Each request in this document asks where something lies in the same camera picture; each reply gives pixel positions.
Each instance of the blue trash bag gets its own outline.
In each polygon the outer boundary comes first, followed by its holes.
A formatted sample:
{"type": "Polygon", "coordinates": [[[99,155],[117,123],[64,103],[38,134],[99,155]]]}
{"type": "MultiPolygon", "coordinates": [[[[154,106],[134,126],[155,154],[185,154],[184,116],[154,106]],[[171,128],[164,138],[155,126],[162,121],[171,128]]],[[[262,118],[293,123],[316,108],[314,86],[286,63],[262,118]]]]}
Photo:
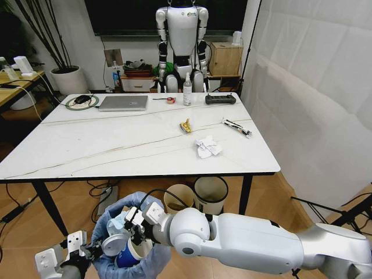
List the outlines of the blue trash bag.
{"type": "MultiPolygon", "coordinates": [[[[98,238],[105,240],[109,237],[106,228],[107,222],[119,215],[124,206],[138,206],[144,196],[145,193],[136,192],[108,206],[104,214],[97,221],[92,234],[92,242],[96,241],[98,238]]],[[[163,208],[163,204],[160,200],[148,196],[141,205],[141,210],[144,210],[146,206],[152,202],[158,203],[163,208]]],[[[114,264],[115,257],[107,257],[104,254],[99,259],[95,260],[93,265],[97,269],[100,279],[156,278],[168,264],[170,258],[170,247],[155,244],[149,255],[142,259],[136,266],[121,269],[117,268],[114,264]]]]}

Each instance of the black remote control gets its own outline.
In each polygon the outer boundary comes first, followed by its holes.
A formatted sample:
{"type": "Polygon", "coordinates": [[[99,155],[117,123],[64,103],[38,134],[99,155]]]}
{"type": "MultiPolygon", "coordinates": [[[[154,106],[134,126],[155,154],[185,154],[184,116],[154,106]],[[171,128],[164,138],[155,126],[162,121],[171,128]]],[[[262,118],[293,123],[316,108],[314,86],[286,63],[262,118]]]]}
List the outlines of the black remote control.
{"type": "Polygon", "coordinates": [[[211,96],[208,94],[205,96],[205,102],[207,105],[211,105],[213,103],[230,103],[233,105],[237,102],[237,100],[232,95],[211,96]]]}

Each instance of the white cable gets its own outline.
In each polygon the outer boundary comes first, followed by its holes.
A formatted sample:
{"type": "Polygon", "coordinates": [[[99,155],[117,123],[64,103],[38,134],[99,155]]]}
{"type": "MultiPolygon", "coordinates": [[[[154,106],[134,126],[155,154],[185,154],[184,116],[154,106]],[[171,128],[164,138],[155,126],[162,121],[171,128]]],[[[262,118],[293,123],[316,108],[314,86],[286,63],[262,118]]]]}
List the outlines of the white cable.
{"type": "Polygon", "coordinates": [[[37,112],[37,109],[36,109],[36,106],[35,106],[35,103],[34,103],[34,99],[33,99],[33,97],[31,96],[31,94],[30,94],[26,89],[24,89],[24,88],[21,87],[21,86],[18,86],[17,88],[24,90],[24,91],[28,94],[28,96],[29,96],[30,99],[31,99],[31,102],[33,103],[33,106],[34,106],[34,109],[35,109],[35,111],[36,111],[37,116],[39,117],[40,121],[42,121],[42,118],[40,117],[39,113],[37,112]]]}
{"type": "Polygon", "coordinates": [[[45,85],[48,87],[49,89],[49,92],[52,94],[53,98],[55,98],[57,100],[57,102],[61,103],[60,100],[58,100],[58,98],[56,96],[54,96],[53,94],[53,91],[51,90],[51,88],[49,87],[48,83],[44,80],[44,78],[42,77],[42,75],[40,75],[37,71],[34,71],[35,73],[37,73],[37,75],[39,77],[41,77],[41,79],[44,81],[45,85]]]}

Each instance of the silver laptop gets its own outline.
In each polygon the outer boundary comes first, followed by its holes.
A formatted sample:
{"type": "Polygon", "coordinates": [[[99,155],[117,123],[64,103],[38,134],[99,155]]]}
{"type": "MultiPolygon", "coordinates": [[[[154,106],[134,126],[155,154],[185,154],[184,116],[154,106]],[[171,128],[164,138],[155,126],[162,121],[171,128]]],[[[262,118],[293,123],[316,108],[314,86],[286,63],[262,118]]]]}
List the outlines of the silver laptop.
{"type": "Polygon", "coordinates": [[[107,96],[98,110],[100,112],[119,112],[145,110],[148,96],[107,96]]]}

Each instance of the plastic bottle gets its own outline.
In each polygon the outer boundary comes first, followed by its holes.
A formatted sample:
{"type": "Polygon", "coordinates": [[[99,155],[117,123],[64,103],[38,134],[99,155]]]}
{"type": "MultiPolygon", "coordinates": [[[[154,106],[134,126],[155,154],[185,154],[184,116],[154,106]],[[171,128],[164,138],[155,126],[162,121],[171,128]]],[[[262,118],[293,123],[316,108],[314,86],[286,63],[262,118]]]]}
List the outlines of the plastic bottle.
{"type": "Polygon", "coordinates": [[[192,92],[192,83],[190,81],[190,73],[186,74],[186,80],[184,82],[184,106],[191,105],[191,92],[192,92]]]}
{"type": "Polygon", "coordinates": [[[9,64],[7,63],[4,57],[0,57],[0,69],[4,70],[4,72],[8,75],[10,80],[19,79],[14,69],[9,66],[9,64]]]}

